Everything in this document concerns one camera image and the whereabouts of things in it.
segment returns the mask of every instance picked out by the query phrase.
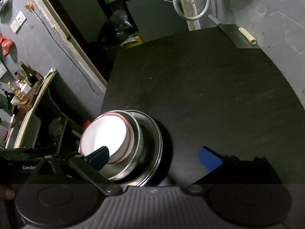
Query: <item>countertop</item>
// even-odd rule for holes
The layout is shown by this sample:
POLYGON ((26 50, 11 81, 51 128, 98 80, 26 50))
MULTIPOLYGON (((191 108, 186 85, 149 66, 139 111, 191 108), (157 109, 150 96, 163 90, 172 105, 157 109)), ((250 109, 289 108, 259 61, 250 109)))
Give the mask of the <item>countertop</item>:
POLYGON ((201 146, 242 160, 263 155, 284 183, 305 183, 304 108, 261 49, 238 49, 219 28, 123 50, 101 113, 113 109, 156 120, 164 138, 158 172, 173 183, 207 174, 201 146))

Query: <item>white hose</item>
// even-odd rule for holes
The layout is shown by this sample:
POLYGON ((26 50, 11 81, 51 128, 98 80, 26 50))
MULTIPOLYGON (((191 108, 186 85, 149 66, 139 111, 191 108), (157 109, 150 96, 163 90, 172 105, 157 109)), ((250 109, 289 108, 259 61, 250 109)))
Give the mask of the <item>white hose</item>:
POLYGON ((182 18, 186 19, 187 21, 196 21, 198 19, 200 19, 201 17, 203 17, 205 15, 205 13, 208 11, 209 9, 209 5, 210 5, 210 2, 211 0, 206 0, 206 4, 205 4, 205 7, 203 9, 203 11, 197 15, 197 16, 194 16, 194 17, 188 17, 186 16, 179 8, 179 5, 178 5, 178 1, 177 0, 173 0, 173 6, 177 12, 178 15, 180 15, 182 18))

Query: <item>ridged gray panel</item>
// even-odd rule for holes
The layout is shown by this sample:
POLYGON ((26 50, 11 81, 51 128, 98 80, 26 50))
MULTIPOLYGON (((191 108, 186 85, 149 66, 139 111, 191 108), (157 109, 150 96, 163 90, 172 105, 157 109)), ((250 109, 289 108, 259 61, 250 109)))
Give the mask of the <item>ridged gray panel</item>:
MULTIPOLYGON (((69 229, 237 229, 215 215, 201 197, 179 187, 131 186, 120 196, 107 197, 98 211, 69 229)), ((36 229, 25 226, 24 229, 36 229)), ((269 229, 285 229, 275 225, 269 229)))

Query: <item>dark table surface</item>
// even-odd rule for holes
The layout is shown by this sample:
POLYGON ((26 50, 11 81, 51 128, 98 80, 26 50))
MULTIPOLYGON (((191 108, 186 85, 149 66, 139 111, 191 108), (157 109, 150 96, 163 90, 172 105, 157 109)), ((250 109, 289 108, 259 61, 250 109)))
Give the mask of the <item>dark table surface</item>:
POLYGON ((168 170, 173 183, 207 173, 201 146, 242 160, 263 155, 285 183, 305 183, 299 99, 261 49, 238 49, 219 28, 122 51, 101 113, 113 109, 140 110, 157 121, 165 152, 158 174, 168 170))

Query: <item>round black disc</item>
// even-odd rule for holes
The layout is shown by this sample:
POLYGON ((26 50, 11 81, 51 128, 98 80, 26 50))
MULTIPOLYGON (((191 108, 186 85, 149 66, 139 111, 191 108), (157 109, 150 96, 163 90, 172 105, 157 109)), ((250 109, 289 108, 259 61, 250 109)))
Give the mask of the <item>round black disc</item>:
POLYGON ((214 186, 209 200, 226 220, 245 226, 268 226, 286 218, 291 196, 281 184, 221 184, 214 186))
POLYGON ((25 184, 16 207, 26 223, 42 228, 63 228, 90 217, 99 202, 97 189, 81 184, 25 184))

